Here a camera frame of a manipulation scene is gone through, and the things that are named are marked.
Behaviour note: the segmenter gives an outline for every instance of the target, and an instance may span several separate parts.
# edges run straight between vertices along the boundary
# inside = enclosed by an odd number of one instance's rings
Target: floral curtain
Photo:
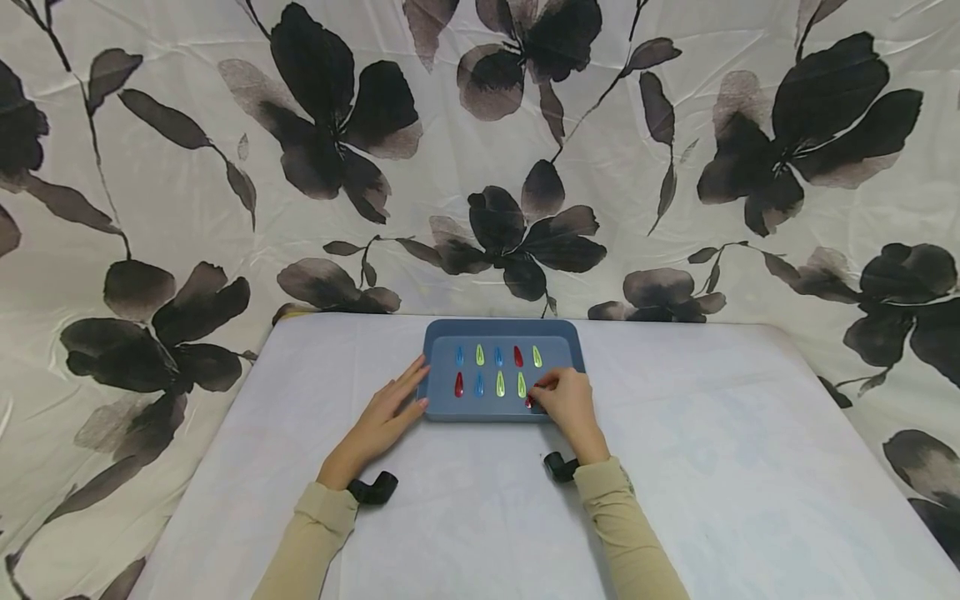
[[[125,598],[320,311],[778,326],[960,565],[958,18],[0,0],[0,586]]]

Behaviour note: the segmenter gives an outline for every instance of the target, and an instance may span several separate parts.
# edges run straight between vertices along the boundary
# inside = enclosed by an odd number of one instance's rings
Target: hand
[[[574,369],[554,369],[530,390],[530,397],[557,423],[581,465],[610,458],[596,415],[589,378]]]
[[[331,490],[345,490],[368,462],[389,450],[423,415],[426,398],[411,402],[399,414],[396,411],[430,371],[423,365],[425,360],[423,355],[418,357],[399,379],[391,379],[373,395],[360,419],[326,457],[318,483]]]

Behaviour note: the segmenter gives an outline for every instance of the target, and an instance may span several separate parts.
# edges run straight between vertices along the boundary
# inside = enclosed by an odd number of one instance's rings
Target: right hand
[[[610,459],[607,440],[593,413],[593,389],[585,374],[571,368],[554,369],[531,388],[530,397],[557,423],[581,465]]]

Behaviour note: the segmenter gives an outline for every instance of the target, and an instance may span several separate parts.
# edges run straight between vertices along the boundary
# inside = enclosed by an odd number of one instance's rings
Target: wrist
[[[578,432],[576,436],[569,437],[569,441],[581,465],[593,465],[610,460],[607,438],[599,427],[594,426],[590,430]]]

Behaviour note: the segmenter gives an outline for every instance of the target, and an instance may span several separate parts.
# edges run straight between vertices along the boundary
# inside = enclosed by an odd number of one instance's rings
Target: beige sleeve
[[[353,531],[357,501],[319,483],[307,486],[251,600],[317,600],[326,569]]]
[[[578,468],[580,499],[603,541],[619,600],[689,600],[634,496],[620,461]]]

